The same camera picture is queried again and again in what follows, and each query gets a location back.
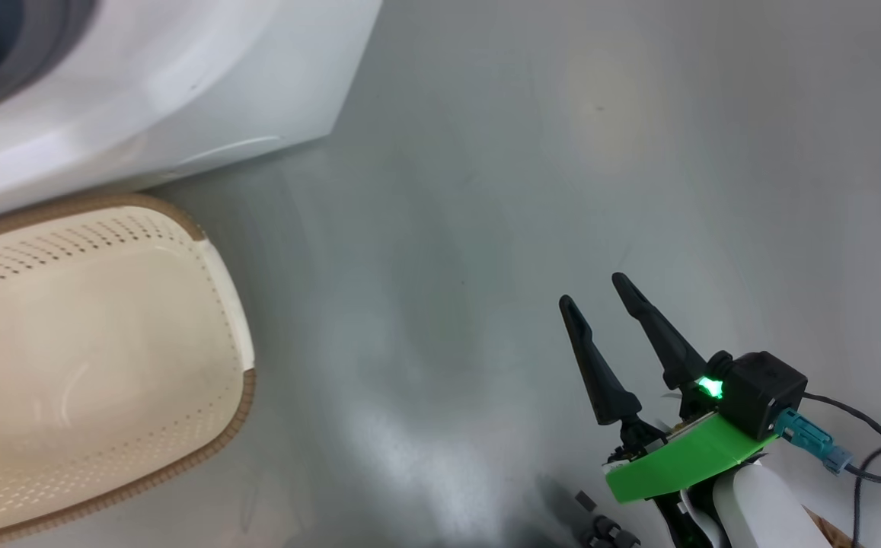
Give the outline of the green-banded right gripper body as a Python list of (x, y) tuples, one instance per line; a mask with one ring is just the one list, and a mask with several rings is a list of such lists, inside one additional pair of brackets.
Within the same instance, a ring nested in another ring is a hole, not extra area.
[(618, 503), (655, 503), (675, 547), (733, 547), (713, 502), (715, 482), (763, 457), (777, 437), (751, 438), (724, 419), (722, 390), (685, 390), (680, 400), (677, 426), (621, 424), (622, 435), (639, 438), (610, 456), (606, 483)]

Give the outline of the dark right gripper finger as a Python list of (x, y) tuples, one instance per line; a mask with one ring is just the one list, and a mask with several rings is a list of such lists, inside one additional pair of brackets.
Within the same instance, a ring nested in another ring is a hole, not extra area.
[(638, 420), (642, 405), (615, 377), (593, 339), (593, 331), (569, 295), (559, 298), (560, 313), (599, 425)]
[(630, 278), (614, 272), (611, 280), (622, 304), (640, 326), (662, 364), (662, 379), (666, 387), (676, 390), (682, 385), (704, 377), (707, 362), (697, 350), (667, 320), (666, 316), (639, 291)]

